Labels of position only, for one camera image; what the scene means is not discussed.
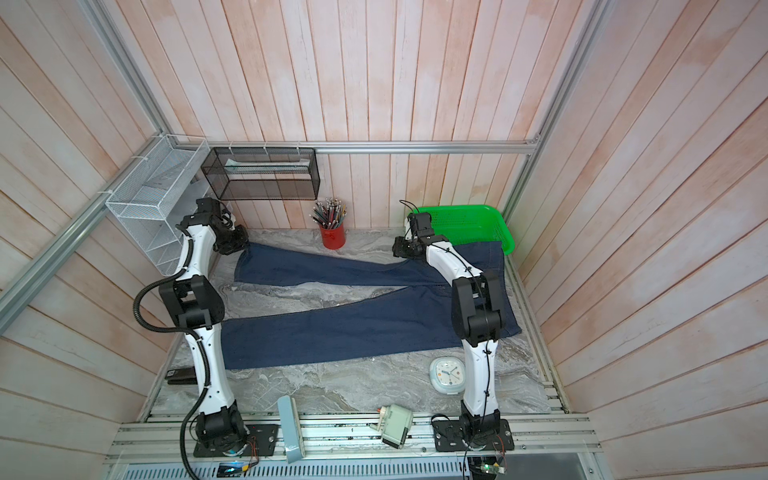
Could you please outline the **green plastic basket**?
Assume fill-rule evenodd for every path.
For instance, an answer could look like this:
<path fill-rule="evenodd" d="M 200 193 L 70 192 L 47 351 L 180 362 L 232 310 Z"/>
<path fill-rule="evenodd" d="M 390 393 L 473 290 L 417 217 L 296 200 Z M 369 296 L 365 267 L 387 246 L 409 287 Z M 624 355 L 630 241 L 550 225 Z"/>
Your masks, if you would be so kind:
<path fill-rule="evenodd" d="M 515 249 L 515 241 L 501 213 L 487 205 L 449 205 L 420 207 L 431 215 L 437 235 L 447 237 L 454 245 L 499 241 L 505 255 Z"/>

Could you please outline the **dark blue denim trousers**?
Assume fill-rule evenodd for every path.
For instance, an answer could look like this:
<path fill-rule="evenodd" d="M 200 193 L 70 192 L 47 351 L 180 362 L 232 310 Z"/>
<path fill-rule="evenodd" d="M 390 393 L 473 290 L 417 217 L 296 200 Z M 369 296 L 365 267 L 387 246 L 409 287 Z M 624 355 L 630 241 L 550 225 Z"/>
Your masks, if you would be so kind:
<path fill-rule="evenodd" d="M 317 282 L 391 287 L 346 305 L 268 315 L 252 307 L 222 324 L 229 370 L 342 361 L 458 347 L 451 322 L 451 286 L 423 260 L 377 264 L 253 243 L 238 260 L 235 279 L 262 286 Z"/>

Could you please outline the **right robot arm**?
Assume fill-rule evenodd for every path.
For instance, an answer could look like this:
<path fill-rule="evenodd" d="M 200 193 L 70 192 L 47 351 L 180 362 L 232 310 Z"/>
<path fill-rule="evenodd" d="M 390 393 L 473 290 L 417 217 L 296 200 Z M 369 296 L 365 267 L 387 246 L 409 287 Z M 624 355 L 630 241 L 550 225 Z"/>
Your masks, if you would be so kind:
<path fill-rule="evenodd" d="M 393 254 L 423 258 L 451 286 L 451 321 L 465 353 L 465 390 L 459 423 L 463 439 L 479 449 L 501 433 L 495 392 L 495 357 L 504 327 L 505 307 L 499 276 L 473 266 L 432 228 L 430 213 L 415 209 Z"/>

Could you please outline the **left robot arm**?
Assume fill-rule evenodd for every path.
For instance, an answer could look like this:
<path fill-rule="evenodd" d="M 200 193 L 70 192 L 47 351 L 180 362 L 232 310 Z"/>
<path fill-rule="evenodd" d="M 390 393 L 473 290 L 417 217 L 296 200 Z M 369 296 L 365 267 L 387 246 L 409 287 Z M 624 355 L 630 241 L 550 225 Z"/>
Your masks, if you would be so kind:
<path fill-rule="evenodd" d="M 195 211 L 177 225 L 181 255 L 174 279 L 159 287 L 174 325 L 185 331 L 200 404 L 194 408 L 195 435 L 201 448 L 233 455 L 243 448 L 248 431 L 228 384 L 221 344 L 225 305 L 208 278 L 214 254 L 228 255 L 248 243 L 242 226 L 217 199 L 203 197 Z"/>

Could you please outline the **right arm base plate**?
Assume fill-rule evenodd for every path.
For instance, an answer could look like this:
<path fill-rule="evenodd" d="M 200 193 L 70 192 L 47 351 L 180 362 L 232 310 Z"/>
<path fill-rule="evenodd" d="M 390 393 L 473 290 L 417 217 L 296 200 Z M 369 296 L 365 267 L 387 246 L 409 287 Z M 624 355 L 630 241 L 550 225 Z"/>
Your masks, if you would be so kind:
<path fill-rule="evenodd" d="M 459 420 L 449 419 L 445 415 L 434 415 L 430 419 L 433 429 L 435 449 L 438 452 L 489 451 L 505 453 L 515 449 L 509 422 L 501 420 L 498 433 L 477 436 L 470 439 L 464 433 Z"/>

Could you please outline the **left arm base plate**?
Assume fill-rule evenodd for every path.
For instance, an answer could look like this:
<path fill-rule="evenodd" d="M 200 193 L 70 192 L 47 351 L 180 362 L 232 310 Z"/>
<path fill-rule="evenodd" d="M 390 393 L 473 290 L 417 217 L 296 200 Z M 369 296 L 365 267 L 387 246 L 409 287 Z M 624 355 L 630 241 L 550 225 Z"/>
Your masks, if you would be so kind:
<path fill-rule="evenodd" d="M 278 431 L 278 424 L 246 423 L 244 435 L 233 432 L 216 439 L 211 435 L 201 439 L 198 434 L 193 456 L 195 458 L 269 457 L 274 454 Z"/>

